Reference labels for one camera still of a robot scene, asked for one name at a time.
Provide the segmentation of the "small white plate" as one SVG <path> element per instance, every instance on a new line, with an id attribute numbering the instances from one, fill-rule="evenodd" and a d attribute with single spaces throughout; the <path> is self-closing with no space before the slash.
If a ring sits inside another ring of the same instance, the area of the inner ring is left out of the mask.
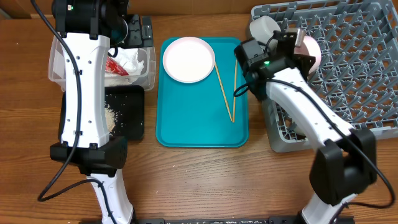
<path id="1" fill-rule="evenodd" d="M 309 73 L 313 73 L 316 69 L 319 68 L 320 62 L 322 60 L 322 52 L 318 42 L 308 35 L 306 35 L 303 39 L 302 46 L 300 50 L 305 54 L 311 57 L 315 57 L 315 63 L 309 70 Z"/>

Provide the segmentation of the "grey metal bowl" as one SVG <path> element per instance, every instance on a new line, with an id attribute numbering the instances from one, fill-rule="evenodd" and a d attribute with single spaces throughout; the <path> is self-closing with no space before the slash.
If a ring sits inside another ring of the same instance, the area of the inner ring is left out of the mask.
<path id="1" fill-rule="evenodd" d="M 274 31 L 281 31 L 280 26 L 271 17 L 262 16 L 250 22 L 248 37 L 266 44 L 274 35 Z"/>

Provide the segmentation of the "white napkin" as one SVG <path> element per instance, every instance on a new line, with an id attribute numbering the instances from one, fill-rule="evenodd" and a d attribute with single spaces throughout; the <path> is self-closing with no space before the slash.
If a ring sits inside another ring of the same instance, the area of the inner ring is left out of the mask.
<path id="1" fill-rule="evenodd" d="M 131 85 L 140 78 L 141 72 L 144 69 L 144 61 L 138 60 L 138 53 L 138 49 L 118 48 L 117 56 L 111 58 L 120 64 L 120 66 L 122 66 L 129 75 L 120 76 L 105 72 L 105 86 Z"/>

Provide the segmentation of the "red snack wrapper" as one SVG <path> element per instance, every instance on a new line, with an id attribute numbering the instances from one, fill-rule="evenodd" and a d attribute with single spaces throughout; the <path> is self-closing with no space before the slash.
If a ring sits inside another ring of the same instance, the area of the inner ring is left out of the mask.
<path id="1" fill-rule="evenodd" d="M 128 72 L 111 57 L 106 60 L 105 72 L 120 76 L 128 76 Z"/>

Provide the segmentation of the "large white plate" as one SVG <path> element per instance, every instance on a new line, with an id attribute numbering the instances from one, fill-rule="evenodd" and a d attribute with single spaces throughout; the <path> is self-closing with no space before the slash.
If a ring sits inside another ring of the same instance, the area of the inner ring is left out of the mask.
<path id="1" fill-rule="evenodd" d="M 162 65 L 167 75 L 181 83 L 204 80 L 215 68 L 215 52 L 198 37 L 182 37 L 165 49 Z"/>

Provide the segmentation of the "rice pile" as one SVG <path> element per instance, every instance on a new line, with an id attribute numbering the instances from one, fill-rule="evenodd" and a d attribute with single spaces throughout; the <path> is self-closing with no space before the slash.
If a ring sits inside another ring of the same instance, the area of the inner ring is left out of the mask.
<path id="1" fill-rule="evenodd" d="M 105 118 L 112 136 L 129 141 L 144 137 L 144 97 L 140 94 L 108 94 L 105 96 Z"/>

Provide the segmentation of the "white paper cup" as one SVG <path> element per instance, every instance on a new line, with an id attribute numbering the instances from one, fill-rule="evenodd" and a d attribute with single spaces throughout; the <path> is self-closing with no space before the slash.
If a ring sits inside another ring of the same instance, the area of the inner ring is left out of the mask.
<path id="1" fill-rule="evenodd" d="M 305 133 L 301 130 L 301 128 L 297 125 L 297 123 L 294 120 L 292 120 L 289 129 L 297 135 L 305 136 Z"/>

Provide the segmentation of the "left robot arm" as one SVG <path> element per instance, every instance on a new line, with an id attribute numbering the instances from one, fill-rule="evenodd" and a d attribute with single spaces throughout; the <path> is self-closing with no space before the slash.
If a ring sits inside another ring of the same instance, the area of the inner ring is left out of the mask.
<path id="1" fill-rule="evenodd" d="M 135 223 L 122 168 L 127 139 L 110 136 L 105 118 L 105 68 L 110 48 L 134 48 L 128 1 L 54 1 L 51 28 L 65 63 L 65 116 L 50 157 L 76 166 L 93 186 L 102 223 Z"/>

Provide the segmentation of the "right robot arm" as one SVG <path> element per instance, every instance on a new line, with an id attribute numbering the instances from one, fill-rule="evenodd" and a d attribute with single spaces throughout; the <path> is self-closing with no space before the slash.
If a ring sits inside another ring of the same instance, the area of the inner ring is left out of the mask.
<path id="1" fill-rule="evenodd" d="M 376 138 L 369 129 L 354 129 L 309 87 L 307 78 L 321 60 L 316 40 L 302 29 L 275 30 L 266 42 L 241 42 L 234 54 L 246 81 L 234 96 L 250 91 L 258 100 L 278 103 L 315 151 L 314 195 L 294 223 L 353 223 L 339 215 L 377 180 Z"/>

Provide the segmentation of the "clear plastic waste bin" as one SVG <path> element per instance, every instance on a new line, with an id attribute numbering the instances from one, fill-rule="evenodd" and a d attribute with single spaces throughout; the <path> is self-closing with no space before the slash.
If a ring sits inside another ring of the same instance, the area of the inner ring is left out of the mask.
<path id="1" fill-rule="evenodd" d="M 131 85 L 139 85 L 145 90 L 151 90 L 155 82 L 155 48 L 146 47 L 138 48 L 138 60 L 144 61 L 144 69 L 141 72 L 141 77 L 138 78 Z M 65 61 L 63 56 L 62 46 L 59 41 L 54 38 L 52 41 L 50 57 L 49 57 L 49 80 L 65 89 Z"/>

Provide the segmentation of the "grey dishwasher rack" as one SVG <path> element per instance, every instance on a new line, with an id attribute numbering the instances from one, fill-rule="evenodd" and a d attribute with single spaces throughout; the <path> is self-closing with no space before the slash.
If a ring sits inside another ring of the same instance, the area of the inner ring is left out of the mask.
<path id="1" fill-rule="evenodd" d="M 319 44 L 313 91 L 357 129 L 397 137 L 397 11 L 392 1 L 295 1 L 254 6 L 281 29 L 301 28 Z"/>

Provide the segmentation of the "right wooden chopstick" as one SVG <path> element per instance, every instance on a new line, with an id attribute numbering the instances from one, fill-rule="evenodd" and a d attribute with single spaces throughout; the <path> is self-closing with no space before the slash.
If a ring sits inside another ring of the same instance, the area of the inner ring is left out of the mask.
<path id="1" fill-rule="evenodd" d="M 238 61 L 236 60 L 234 67 L 233 116 L 232 116 L 233 123 L 235 122 L 235 114 L 236 114 L 236 97 L 234 96 L 234 92 L 236 90 L 237 69 L 238 69 Z"/>

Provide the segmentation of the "black rectangular tray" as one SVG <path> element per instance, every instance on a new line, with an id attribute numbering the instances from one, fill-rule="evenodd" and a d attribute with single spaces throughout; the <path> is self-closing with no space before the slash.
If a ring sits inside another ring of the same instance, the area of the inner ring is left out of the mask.
<path id="1" fill-rule="evenodd" d="M 143 87 L 106 87 L 97 99 L 97 103 L 82 104 L 79 146 L 144 137 Z"/>

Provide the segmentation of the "left wooden chopstick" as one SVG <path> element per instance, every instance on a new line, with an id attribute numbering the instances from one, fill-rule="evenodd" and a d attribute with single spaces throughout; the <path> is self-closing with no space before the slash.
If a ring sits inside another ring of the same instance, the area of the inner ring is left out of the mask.
<path id="1" fill-rule="evenodd" d="M 231 111 L 230 111 L 230 108 L 229 108 L 228 100 L 227 100 L 227 97 L 226 97 L 226 94 L 225 94 L 225 91 L 224 91 L 223 83 L 222 83 L 222 80 L 221 80 L 221 75 L 220 75 L 220 72 L 218 70 L 218 66 L 217 66 L 217 62 L 216 61 L 215 61 L 215 70 L 216 70 L 216 74 L 217 74 L 218 81 L 219 81 L 219 84 L 220 84 L 220 88 L 221 88 L 221 92 L 222 92 L 222 95 L 223 95 L 223 99 L 224 99 L 224 103 L 225 103 L 225 106 L 226 106 L 226 110 L 228 112 L 229 119 L 232 122 L 233 119 L 232 119 Z"/>

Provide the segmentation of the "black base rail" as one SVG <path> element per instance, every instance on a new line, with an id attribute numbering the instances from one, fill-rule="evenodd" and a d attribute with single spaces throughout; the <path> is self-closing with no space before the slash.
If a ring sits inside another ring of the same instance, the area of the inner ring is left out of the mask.
<path id="1" fill-rule="evenodd" d="M 193 219 L 193 220 L 164 220 L 163 218 L 147 218 L 136 220 L 138 224 L 294 224 L 300 223 L 296 215 L 273 216 L 263 219 Z"/>

